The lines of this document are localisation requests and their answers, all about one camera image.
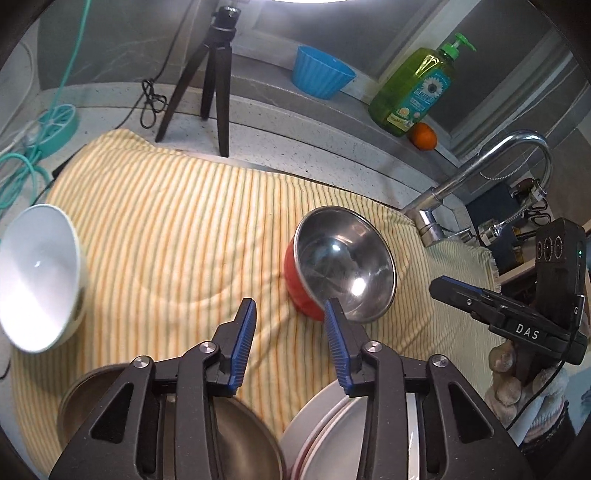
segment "blue bowl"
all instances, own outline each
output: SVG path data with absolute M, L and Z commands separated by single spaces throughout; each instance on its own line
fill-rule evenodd
M 316 48 L 297 49 L 291 81 L 303 92 L 328 100 L 356 77 L 342 61 Z

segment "tripod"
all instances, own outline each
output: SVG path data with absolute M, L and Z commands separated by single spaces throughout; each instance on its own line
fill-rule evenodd
M 156 142 L 160 142 L 164 138 L 168 124 L 185 90 L 187 90 L 189 82 L 209 53 L 203 82 L 200 116 L 204 120 L 209 118 L 213 92 L 217 92 L 217 137 L 220 155 L 222 157 L 230 156 L 230 78 L 232 70 L 232 46 L 230 42 L 236 35 L 236 23 L 239 16 L 240 10 L 234 7 L 220 7 L 215 14 L 215 19 L 209 27 L 205 40 L 189 59 L 174 89 L 173 96 L 162 118 L 162 123 L 160 123 Z

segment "blue gripper pad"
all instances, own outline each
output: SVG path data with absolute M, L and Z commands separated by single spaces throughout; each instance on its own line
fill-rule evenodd
M 250 299 L 244 301 L 248 301 L 249 305 L 243 318 L 236 318 L 234 320 L 242 321 L 242 326 L 238 332 L 238 339 L 236 340 L 232 356 L 230 357 L 231 368 L 228 388 L 234 394 L 236 394 L 236 391 L 240 388 L 242 381 L 244 380 L 248 355 L 251 352 L 252 339 L 254 338 L 256 328 L 256 303 L 254 300 Z
M 330 354 L 335 365 L 339 385 L 349 395 L 353 390 L 351 359 L 339 327 L 339 319 L 347 321 L 339 301 L 336 299 L 327 300 L 324 304 L 324 327 L 329 338 Z

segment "green dish soap bottle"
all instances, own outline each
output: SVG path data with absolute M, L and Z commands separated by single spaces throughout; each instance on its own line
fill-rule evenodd
M 427 114 L 455 77 L 453 61 L 461 44 L 476 51 L 461 33 L 439 51 L 419 48 L 400 65 L 369 104 L 369 114 L 380 127 L 397 137 L 405 135 Z

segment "yellow striped towel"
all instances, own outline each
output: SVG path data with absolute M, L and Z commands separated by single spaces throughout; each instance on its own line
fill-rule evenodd
M 359 212 L 394 255 L 397 295 L 389 312 L 367 327 L 370 337 L 415 358 L 445 353 L 480 394 L 490 383 L 486 358 L 498 338 L 428 293 L 442 274 L 495 288 L 489 252 L 452 241 L 424 249 L 412 222 L 382 204 L 157 148 L 127 130 L 84 147 L 48 201 L 76 227 L 89 286 L 85 318 L 68 342 L 39 355 L 14 351 L 17 421 L 42 472 L 61 452 L 57 410 L 77 378 L 139 354 L 182 355 L 233 319 L 243 297 L 256 300 L 258 324 L 238 396 L 281 435 L 334 379 L 322 323 L 294 310 L 282 276 L 297 224 L 321 205 Z

